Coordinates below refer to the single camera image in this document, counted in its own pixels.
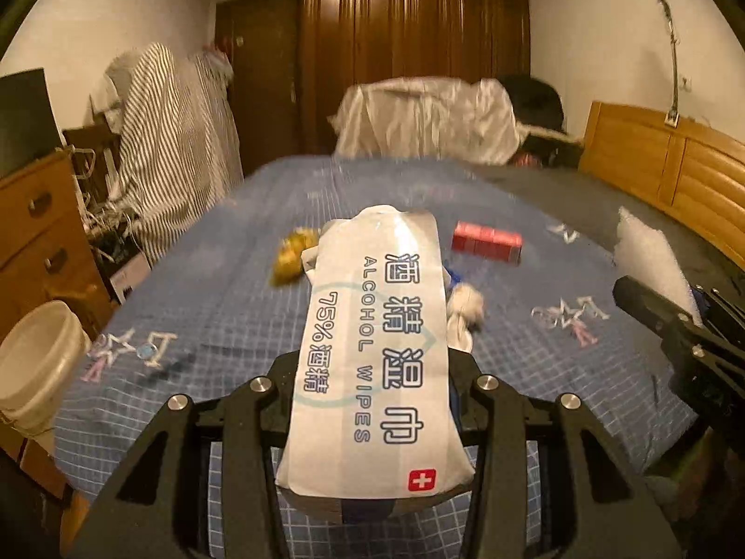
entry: white sheet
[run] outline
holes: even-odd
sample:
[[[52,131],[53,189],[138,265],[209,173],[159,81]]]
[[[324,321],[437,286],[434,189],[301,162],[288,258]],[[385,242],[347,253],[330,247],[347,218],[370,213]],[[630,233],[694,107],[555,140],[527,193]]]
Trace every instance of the white sheet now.
[[[456,158],[505,164],[520,145],[507,91],[497,80],[397,78],[351,87],[331,118],[346,158]]]

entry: red box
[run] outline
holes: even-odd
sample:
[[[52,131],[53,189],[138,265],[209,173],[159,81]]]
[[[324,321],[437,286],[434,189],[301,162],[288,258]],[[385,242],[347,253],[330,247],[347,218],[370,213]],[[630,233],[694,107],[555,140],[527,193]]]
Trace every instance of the red box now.
[[[452,248],[517,264],[520,262],[522,235],[460,221],[453,232]]]

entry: wooden bed frame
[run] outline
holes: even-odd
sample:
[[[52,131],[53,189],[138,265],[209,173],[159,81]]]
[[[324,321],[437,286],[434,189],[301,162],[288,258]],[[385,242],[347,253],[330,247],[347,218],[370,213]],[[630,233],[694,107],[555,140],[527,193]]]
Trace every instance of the wooden bed frame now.
[[[641,107],[594,102],[580,170],[654,205],[745,269],[745,145]]]

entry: alcohol wipes package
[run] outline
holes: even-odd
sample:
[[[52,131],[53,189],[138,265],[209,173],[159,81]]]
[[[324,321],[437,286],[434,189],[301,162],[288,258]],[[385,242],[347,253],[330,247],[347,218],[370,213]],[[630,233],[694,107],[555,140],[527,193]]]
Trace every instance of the alcohol wipes package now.
[[[433,497],[471,483],[448,403],[434,217],[381,205],[326,226],[277,484],[304,497]]]

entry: metal screw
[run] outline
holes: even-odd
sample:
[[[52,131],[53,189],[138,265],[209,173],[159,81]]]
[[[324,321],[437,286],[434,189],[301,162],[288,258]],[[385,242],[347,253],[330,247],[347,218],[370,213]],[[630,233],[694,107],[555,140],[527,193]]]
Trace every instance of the metal screw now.
[[[484,374],[476,379],[476,384],[483,390],[494,390],[499,386],[499,379],[491,374]]]
[[[266,393],[272,388],[272,382],[266,376],[257,376],[249,383],[249,386],[254,393]]]
[[[189,405],[189,398],[186,395],[173,395],[169,399],[169,410],[182,410],[187,405]]]
[[[582,402],[574,393],[565,393],[561,395],[561,405],[568,410],[576,410],[582,405]]]

